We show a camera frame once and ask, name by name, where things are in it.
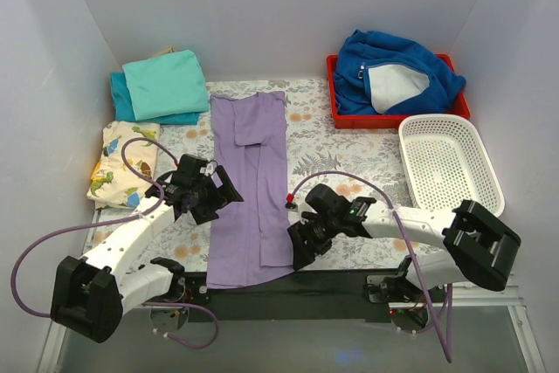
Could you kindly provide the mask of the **purple t shirt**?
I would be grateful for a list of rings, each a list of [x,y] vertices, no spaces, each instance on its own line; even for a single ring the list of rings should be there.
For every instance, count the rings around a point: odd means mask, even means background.
[[[235,100],[210,98],[214,157],[242,201],[226,205],[210,224],[207,285],[254,286],[293,270],[285,207],[288,195],[286,96],[258,92]]]

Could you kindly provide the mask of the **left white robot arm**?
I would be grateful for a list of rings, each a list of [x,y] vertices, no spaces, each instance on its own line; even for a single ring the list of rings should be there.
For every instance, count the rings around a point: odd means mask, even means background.
[[[124,314],[149,301],[188,305],[184,267],[156,257],[132,271],[136,258],[183,214],[196,224],[243,198],[223,166],[208,174],[208,161],[183,155],[173,171],[155,180],[132,213],[100,245],[80,258],[66,257],[57,268],[50,317],[94,342],[106,341]]]

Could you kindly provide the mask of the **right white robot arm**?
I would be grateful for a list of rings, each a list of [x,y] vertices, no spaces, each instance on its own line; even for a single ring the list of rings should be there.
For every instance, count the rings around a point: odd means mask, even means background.
[[[464,281],[501,292],[521,246],[512,229],[472,200],[451,211],[395,210],[373,197],[349,201],[320,183],[307,194],[298,216],[287,230],[293,244],[294,270],[327,253],[339,234],[398,238],[436,247],[429,255],[406,256],[396,274],[374,286],[374,293],[387,301],[412,301],[426,290]]]

